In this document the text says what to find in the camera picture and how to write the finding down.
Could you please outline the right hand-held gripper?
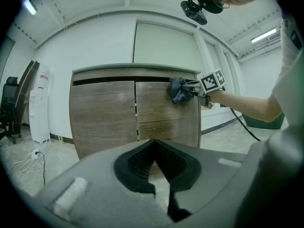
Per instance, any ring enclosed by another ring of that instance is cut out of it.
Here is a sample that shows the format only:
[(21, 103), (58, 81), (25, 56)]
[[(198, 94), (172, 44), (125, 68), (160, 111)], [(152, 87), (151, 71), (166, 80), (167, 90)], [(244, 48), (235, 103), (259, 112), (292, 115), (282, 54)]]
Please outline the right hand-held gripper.
[(202, 76), (198, 81), (189, 81), (182, 86), (183, 90), (190, 93), (198, 92), (198, 100), (201, 106), (211, 109), (213, 103), (211, 102), (208, 93), (225, 89), (225, 78), (221, 69), (217, 69), (209, 74)]

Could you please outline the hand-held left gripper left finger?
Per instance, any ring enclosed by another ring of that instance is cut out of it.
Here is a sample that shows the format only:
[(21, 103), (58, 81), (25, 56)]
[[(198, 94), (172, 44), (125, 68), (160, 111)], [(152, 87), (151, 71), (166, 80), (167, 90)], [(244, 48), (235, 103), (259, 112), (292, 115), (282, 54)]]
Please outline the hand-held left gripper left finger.
[(62, 225), (171, 225), (154, 194), (133, 192), (114, 173), (115, 160), (141, 141), (93, 153), (35, 196)]

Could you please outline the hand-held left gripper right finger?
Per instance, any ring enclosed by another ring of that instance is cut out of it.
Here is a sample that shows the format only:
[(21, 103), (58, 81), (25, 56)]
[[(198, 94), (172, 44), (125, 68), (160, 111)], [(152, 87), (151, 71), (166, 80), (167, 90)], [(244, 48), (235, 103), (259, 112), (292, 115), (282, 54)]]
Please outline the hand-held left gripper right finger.
[(242, 166), (245, 154), (155, 141), (155, 161), (169, 183), (167, 214), (191, 215), (214, 199)]

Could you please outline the dark blue cloth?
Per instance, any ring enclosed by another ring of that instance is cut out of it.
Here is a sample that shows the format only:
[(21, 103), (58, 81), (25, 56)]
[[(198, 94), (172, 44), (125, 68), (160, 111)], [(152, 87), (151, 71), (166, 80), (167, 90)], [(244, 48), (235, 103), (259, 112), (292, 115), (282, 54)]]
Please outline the dark blue cloth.
[(170, 88), (171, 88), (171, 99), (174, 104), (179, 104), (186, 100), (194, 98), (194, 94), (183, 89), (186, 84), (186, 80), (183, 77), (171, 77)]

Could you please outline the dark wooden vanity cabinet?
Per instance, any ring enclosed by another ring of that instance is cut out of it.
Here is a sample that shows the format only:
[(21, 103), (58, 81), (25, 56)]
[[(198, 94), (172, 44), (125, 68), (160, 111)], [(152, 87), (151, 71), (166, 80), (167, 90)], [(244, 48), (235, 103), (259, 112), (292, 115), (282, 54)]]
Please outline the dark wooden vanity cabinet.
[(181, 67), (173, 67), (155, 64), (109, 64), (92, 66), (74, 70), (71, 78), (69, 91), (69, 112), (70, 112), (70, 94), (71, 88), (78, 85), (102, 83), (102, 82), (120, 82), (133, 81), (135, 91), (135, 116), (137, 121), (137, 135), (139, 137), (139, 127), (137, 120), (137, 104), (136, 104), (136, 83), (137, 82), (167, 82), (171, 77), (183, 77), (187, 81), (197, 79), (199, 72), (197, 70), (186, 69)]

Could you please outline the person's right forearm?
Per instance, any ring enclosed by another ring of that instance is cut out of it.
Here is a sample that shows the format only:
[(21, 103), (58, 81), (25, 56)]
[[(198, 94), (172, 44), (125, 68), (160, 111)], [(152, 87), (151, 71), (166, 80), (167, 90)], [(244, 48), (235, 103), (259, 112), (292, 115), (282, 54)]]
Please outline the person's right forearm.
[(272, 122), (282, 113), (282, 109), (273, 95), (267, 99), (240, 96), (224, 90), (208, 93), (212, 103), (218, 103), (232, 108), (251, 118), (264, 122)]

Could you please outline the pale roller blind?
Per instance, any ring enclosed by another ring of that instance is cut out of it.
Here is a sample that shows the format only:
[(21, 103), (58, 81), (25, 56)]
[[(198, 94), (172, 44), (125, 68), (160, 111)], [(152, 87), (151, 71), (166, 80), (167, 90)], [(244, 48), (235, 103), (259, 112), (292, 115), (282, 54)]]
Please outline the pale roller blind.
[(160, 25), (138, 23), (135, 63), (149, 63), (203, 71), (203, 63), (194, 37)]

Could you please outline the ceiling tube lamp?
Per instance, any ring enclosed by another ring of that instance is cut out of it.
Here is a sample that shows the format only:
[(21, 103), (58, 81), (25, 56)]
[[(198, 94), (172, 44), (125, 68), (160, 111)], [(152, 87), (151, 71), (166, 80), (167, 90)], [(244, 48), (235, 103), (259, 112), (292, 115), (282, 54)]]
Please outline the ceiling tube lamp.
[(261, 34), (260, 36), (258, 36), (256, 38), (251, 39), (251, 43), (253, 44), (253, 43), (256, 43), (256, 42), (258, 42), (260, 40), (263, 40), (264, 38), (267, 38), (267, 37), (275, 34), (276, 32), (277, 32), (277, 29), (274, 28), (274, 29), (272, 29), (272, 30), (270, 30), (268, 32), (265, 32), (265, 33)]
[(29, 11), (31, 15), (35, 15), (37, 12), (37, 8), (33, 4), (31, 0), (23, 0), (23, 6)]

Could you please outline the white water dispenser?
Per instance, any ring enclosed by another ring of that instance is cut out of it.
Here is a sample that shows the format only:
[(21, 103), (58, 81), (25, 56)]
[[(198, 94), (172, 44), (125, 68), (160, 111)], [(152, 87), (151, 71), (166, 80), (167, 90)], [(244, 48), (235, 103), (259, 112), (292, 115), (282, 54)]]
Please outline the white water dispenser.
[(42, 64), (29, 95), (29, 125), (34, 142), (43, 143), (50, 138), (48, 123), (49, 67)]

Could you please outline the person's white printed shirt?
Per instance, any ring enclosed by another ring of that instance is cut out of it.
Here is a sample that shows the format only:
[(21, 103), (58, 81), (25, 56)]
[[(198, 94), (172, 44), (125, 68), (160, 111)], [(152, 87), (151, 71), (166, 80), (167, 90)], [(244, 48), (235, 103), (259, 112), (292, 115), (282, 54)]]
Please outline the person's white printed shirt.
[(281, 27), (282, 67), (272, 94), (290, 125), (304, 124), (304, 39), (292, 16)]

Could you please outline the black office chair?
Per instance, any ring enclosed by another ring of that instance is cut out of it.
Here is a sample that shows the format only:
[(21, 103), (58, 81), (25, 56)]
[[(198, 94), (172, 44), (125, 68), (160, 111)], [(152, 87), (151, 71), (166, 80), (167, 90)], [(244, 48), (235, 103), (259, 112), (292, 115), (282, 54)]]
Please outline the black office chair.
[(3, 86), (0, 103), (0, 140), (7, 137), (13, 144), (16, 144), (15, 135), (21, 137), (21, 123), (16, 109), (18, 96), (18, 77), (10, 76)]

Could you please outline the dark wooden boards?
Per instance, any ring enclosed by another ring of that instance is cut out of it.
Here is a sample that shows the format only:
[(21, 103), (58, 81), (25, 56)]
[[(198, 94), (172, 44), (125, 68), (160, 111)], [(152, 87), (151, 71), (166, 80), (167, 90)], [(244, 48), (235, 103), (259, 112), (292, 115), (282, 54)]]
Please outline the dark wooden boards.
[(19, 131), (21, 126), (22, 117), (24, 114), (25, 106), (26, 106), (26, 96), (28, 94), (28, 90), (30, 85), (35, 79), (37, 70), (39, 68), (40, 63), (37, 61), (30, 61), (28, 67), (26, 68), (24, 74), (21, 77), (19, 82), (19, 93), (16, 100), (16, 119), (14, 123), (15, 131)]

